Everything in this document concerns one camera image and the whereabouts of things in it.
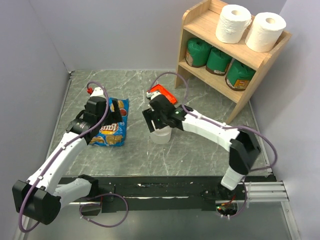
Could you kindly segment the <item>white paper roll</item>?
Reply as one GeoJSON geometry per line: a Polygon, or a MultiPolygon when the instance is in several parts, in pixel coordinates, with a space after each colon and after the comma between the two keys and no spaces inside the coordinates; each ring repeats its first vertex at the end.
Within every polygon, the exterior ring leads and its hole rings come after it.
{"type": "Polygon", "coordinates": [[[171,139],[172,129],[166,126],[162,129],[155,129],[150,133],[151,140],[158,145],[167,144],[171,139]]]}
{"type": "Polygon", "coordinates": [[[246,46],[258,53],[270,51],[286,27],[286,21],[273,12],[258,13],[245,38],[246,46]]]}
{"type": "Polygon", "coordinates": [[[215,36],[222,43],[237,44],[251,22],[252,15],[247,8],[237,4],[225,5],[219,16],[215,36]]]}

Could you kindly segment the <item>green roll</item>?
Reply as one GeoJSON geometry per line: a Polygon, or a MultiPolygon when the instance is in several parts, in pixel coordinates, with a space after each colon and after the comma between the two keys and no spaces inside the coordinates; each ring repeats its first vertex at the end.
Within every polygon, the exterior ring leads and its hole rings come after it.
{"type": "Polygon", "coordinates": [[[224,76],[227,73],[232,57],[216,47],[212,47],[205,69],[214,75],[224,76]]]}
{"type": "Polygon", "coordinates": [[[227,86],[238,92],[245,91],[256,71],[238,60],[234,60],[225,76],[227,86]]]}
{"type": "Polygon", "coordinates": [[[187,41],[185,60],[191,67],[200,68],[207,64],[212,46],[206,41],[193,37],[187,41]]]}

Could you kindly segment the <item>white paper roll front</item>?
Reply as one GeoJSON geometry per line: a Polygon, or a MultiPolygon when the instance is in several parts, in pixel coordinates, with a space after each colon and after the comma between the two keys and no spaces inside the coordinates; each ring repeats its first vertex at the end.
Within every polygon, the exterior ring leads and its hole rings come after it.
{"type": "Polygon", "coordinates": [[[251,22],[252,15],[247,8],[237,4],[225,5],[219,16],[215,36],[222,43],[237,44],[251,22]]]}

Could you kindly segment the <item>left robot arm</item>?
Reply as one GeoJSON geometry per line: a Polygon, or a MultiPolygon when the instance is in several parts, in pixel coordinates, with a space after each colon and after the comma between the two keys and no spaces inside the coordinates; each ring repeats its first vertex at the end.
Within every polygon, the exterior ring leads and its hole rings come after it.
{"type": "Polygon", "coordinates": [[[99,181],[89,175],[80,175],[62,187],[58,187],[58,183],[102,126],[122,121],[119,109],[110,111],[109,106],[108,98],[91,96],[84,109],[68,124],[59,145],[42,166],[26,181],[18,180],[13,185],[15,209],[20,217],[48,225],[69,203],[80,198],[94,201],[98,197],[99,181]]]}

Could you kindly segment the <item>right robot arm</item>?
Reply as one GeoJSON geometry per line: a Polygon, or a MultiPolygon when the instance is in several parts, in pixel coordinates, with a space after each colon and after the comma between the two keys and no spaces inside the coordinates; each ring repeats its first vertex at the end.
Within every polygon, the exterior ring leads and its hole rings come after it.
{"type": "Polygon", "coordinates": [[[250,172],[261,148],[251,130],[231,128],[225,123],[201,115],[188,106],[175,107],[158,91],[147,93],[149,108],[142,112],[150,131],[151,140],[159,145],[171,139],[172,129],[204,137],[229,153],[228,168],[218,187],[223,199],[236,194],[236,186],[250,172]]]}

